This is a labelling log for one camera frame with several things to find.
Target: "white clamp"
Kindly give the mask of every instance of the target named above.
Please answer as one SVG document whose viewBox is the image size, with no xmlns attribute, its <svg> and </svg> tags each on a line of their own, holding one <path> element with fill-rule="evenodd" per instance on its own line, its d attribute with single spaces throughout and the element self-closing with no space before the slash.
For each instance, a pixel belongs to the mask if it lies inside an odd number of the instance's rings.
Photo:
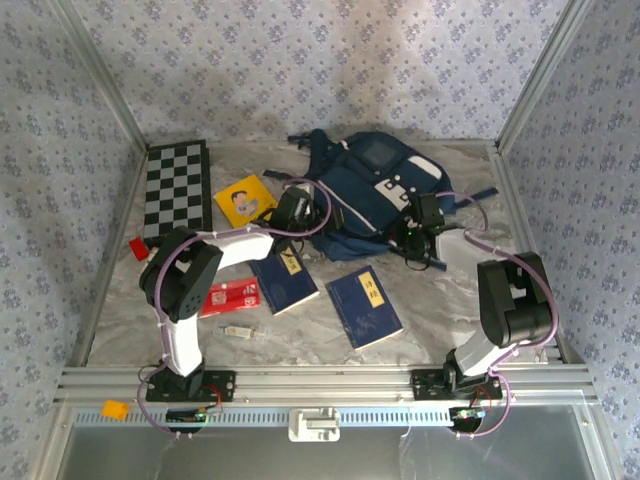
<svg viewBox="0 0 640 480">
<path fill-rule="evenodd" d="M 300 408 L 289 412 L 289 440 L 292 442 L 337 442 L 340 412 L 337 408 Z"/>
</svg>

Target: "white patch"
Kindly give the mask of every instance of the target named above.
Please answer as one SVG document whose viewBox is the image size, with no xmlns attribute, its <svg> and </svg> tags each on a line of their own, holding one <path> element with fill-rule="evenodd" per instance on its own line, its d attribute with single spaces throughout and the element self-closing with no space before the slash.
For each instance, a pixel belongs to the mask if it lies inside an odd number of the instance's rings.
<svg viewBox="0 0 640 480">
<path fill-rule="evenodd" d="M 438 180 L 442 178 L 442 172 L 440 171 L 440 169 L 436 167 L 433 163 L 431 163 L 429 160 L 427 160 L 426 158 L 422 158 L 414 155 L 413 157 L 409 157 L 409 161 L 413 163 L 416 167 L 420 168 L 424 172 L 431 175 L 432 177 L 435 177 Z"/>
<path fill-rule="evenodd" d="M 380 194 L 384 195 L 387 200 L 393 203 L 393 206 L 396 207 L 398 211 L 404 210 L 404 207 L 409 205 L 409 196 L 407 195 L 407 191 L 402 188 L 402 185 L 393 183 L 390 179 L 381 181 L 374 188 Z"/>
</svg>

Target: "yellow book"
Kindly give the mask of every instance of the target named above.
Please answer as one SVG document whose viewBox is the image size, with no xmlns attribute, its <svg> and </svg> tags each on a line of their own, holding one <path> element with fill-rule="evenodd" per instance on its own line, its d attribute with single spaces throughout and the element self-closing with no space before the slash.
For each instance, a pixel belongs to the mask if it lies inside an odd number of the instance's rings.
<svg viewBox="0 0 640 480">
<path fill-rule="evenodd" d="M 256 175 L 234 183 L 216 193 L 213 198 L 233 228 L 246 225 L 278 204 Z"/>
</svg>

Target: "marble surface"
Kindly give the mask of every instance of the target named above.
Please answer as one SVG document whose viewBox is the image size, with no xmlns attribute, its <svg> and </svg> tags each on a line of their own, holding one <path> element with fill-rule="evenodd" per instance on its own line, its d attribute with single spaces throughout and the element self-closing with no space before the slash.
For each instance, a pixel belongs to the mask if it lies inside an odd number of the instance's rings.
<svg viewBox="0 0 640 480">
<path fill-rule="evenodd" d="M 486 149 L 416 144 L 451 175 L 454 188 L 473 193 L 495 186 Z M 304 151 L 283 143 L 210 144 L 212 191 L 216 192 L 245 176 L 272 168 L 303 174 L 308 165 Z M 280 182 L 264 179 L 276 198 Z M 95 333 L 89 365 L 144 365 L 154 363 L 161 344 L 153 310 L 138 288 L 143 264 L 127 244 L 141 235 L 145 182 L 138 185 L 125 236 Z M 491 232 L 487 238 L 512 248 L 507 214 L 500 196 L 483 202 L 489 212 Z M 214 227 L 229 228 L 217 205 Z M 481 216 L 473 208 L 456 217 L 465 225 L 480 226 Z M 199 322 L 202 352 L 210 365 L 340 365 L 340 364 L 430 364 L 441 363 L 446 353 L 464 343 L 478 326 L 478 296 L 475 283 L 462 271 L 409 270 L 402 258 L 386 254 L 357 262 L 330 262 L 307 242 L 304 261 L 320 295 L 277 317 L 266 302 L 259 308 L 204 318 Z M 383 342 L 354 351 L 329 299 L 325 284 L 366 264 L 373 265 L 393 303 L 404 330 Z M 251 276 L 247 265 L 218 273 L 216 283 Z M 263 340 L 241 340 L 220 334 L 223 325 L 257 325 L 266 329 Z M 520 361 L 533 360 L 524 354 Z"/>
</svg>

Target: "blue book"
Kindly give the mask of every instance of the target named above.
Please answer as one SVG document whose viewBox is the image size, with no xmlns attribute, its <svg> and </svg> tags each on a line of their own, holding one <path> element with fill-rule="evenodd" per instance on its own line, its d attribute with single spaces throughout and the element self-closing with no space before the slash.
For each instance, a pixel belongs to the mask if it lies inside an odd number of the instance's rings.
<svg viewBox="0 0 640 480">
<path fill-rule="evenodd" d="M 371 266 L 327 284 L 340 320 L 356 350 L 402 331 L 402 324 Z"/>
<path fill-rule="evenodd" d="M 249 262 L 274 315 L 286 312 L 320 292 L 309 271 L 291 248 L 263 260 Z"/>
</svg>

